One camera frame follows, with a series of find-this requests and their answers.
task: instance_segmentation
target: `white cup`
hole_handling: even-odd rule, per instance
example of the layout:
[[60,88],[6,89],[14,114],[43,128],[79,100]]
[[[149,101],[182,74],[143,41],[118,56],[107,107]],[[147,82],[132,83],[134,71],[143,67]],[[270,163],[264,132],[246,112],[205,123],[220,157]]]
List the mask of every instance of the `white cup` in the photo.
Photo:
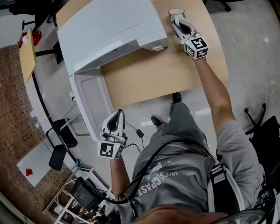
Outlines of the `white cup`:
[[169,10],[169,17],[171,22],[175,21],[176,25],[180,27],[179,20],[186,18],[185,10],[183,9],[171,9]]

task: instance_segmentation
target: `backpack strap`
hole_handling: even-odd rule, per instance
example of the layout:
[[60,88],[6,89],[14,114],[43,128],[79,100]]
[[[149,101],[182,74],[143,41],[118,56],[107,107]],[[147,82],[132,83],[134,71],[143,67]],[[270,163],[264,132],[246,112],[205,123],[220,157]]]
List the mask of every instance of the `backpack strap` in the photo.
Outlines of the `backpack strap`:
[[219,162],[211,169],[207,192],[209,212],[231,215],[245,209],[238,185],[229,170]]

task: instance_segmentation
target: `person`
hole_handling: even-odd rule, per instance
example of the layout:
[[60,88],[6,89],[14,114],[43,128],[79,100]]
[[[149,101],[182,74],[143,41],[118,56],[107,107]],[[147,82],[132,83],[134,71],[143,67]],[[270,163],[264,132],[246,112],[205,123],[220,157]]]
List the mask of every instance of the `person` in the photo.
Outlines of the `person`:
[[[225,86],[204,58],[194,60],[194,63],[211,109],[217,136],[217,158],[231,172],[245,208],[253,208],[263,180],[256,151],[235,120]],[[157,132],[139,155],[132,180],[165,143],[189,139],[197,144],[172,142],[160,151],[141,180],[136,196],[131,199],[139,217],[135,220],[130,203],[117,206],[122,223],[207,224],[227,216],[208,213],[207,184],[215,160],[206,152],[205,135],[182,103],[179,93],[173,94],[169,115],[169,123],[155,115],[151,117]],[[112,192],[120,199],[126,196],[130,184],[122,157],[110,160],[110,167]]]

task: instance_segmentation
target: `shoe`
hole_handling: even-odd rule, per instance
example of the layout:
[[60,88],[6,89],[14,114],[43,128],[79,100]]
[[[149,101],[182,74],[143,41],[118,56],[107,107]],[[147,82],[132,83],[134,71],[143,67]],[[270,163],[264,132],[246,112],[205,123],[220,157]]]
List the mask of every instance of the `shoe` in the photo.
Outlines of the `shoe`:
[[173,93],[172,94],[172,99],[173,99],[173,103],[172,104],[181,103],[182,102],[182,96],[181,96],[181,94],[179,92]]
[[156,115],[152,115],[150,119],[156,127],[159,127],[162,124],[167,124],[159,116],[156,116]]

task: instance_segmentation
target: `white wall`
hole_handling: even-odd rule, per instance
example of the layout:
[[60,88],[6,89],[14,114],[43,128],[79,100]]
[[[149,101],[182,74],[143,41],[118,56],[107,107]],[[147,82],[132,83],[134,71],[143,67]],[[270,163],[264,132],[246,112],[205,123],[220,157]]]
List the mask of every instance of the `white wall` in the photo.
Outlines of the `white wall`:
[[[12,15],[7,10],[0,10],[0,48],[17,44],[22,34],[21,24],[23,20],[26,22],[33,21],[34,16],[26,14]],[[25,26],[24,31],[26,32],[34,26],[34,24]]]

